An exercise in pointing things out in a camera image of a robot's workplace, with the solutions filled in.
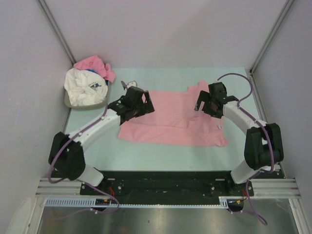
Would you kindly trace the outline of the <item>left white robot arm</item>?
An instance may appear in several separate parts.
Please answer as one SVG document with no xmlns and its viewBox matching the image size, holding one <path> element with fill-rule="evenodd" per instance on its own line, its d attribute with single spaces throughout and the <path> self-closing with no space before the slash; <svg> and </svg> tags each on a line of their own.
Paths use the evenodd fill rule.
<svg viewBox="0 0 312 234">
<path fill-rule="evenodd" d="M 57 183 L 52 179 L 52 172 L 56 171 L 59 181 L 78 180 L 90 184 L 91 190 L 97 195 L 104 194 L 108 189 L 108 183 L 103 180 L 104 174 L 87 165 L 85 152 L 108 130 L 154 110 L 149 92 L 131 86 L 125 95 L 108 104 L 104 112 L 91 122 L 70 134 L 57 133 L 53 138 L 48 158 L 49 182 Z"/>
</svg>

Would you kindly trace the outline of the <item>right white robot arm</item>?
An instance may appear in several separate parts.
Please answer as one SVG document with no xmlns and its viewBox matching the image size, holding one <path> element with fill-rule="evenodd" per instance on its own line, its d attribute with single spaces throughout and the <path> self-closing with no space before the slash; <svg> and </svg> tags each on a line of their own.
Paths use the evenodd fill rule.
<svg viewBox="0 0 312 234">
<path fill-rule="evenodd" d="M 202 110 L 211 117 L 225 117 L 233 122 L 246 136 L 244 160 L 230 172 L 225 191 L 237 195 L 242 183 L 259 173 L 274 171 L 275 164 L 284 160 L 281 130 L 278 124 L 268 124 L 256 119 L 241 105 L 235 96 L 228 96 L 222 82 L 208 85 L 209 90 L 200 91 L 195 111 Z"/>
</svg>

